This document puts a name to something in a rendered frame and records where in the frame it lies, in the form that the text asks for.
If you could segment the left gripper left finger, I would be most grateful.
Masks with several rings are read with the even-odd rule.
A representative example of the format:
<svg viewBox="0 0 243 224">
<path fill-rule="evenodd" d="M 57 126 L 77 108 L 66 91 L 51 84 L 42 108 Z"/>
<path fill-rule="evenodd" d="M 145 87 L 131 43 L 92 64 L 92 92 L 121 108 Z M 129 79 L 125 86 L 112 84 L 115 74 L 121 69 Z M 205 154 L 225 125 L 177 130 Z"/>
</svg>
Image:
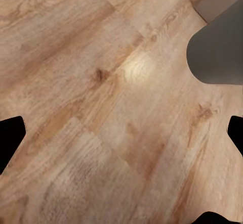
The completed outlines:
<svg viewBox="0 0 243 224">
<path fill-rule="evenodd" d="M 0 175 L 25 136 L 25 124 L 21 116 L 0 121 Z"/>
</svg>

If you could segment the trash can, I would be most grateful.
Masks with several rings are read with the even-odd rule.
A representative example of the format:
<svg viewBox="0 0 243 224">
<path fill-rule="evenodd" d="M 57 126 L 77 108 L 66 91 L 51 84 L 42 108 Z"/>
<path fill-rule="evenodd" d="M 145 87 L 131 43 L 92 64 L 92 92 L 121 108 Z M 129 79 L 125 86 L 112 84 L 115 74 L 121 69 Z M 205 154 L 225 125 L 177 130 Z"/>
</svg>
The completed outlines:
<svg viewBox="0 0 243 224">
<path fill-rule="evenodd" d="M 243 0 L 237 0 L 192 36 L 186 58 L 206 84 L 243 85 Z"/>
</svg>

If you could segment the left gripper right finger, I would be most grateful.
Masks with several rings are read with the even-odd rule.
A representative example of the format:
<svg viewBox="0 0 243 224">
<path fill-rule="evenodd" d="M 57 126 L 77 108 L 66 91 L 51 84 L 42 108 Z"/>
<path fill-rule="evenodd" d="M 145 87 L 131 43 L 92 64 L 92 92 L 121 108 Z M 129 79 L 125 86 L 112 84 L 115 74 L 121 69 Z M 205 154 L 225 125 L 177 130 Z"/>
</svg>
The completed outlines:
<svg viewBox="0 0 243 224">
<path fill-rule="evenodd" d="M 227 131 L 229 137 L 243 155 L 243 118 L 232 116 Z"/>
</svg>

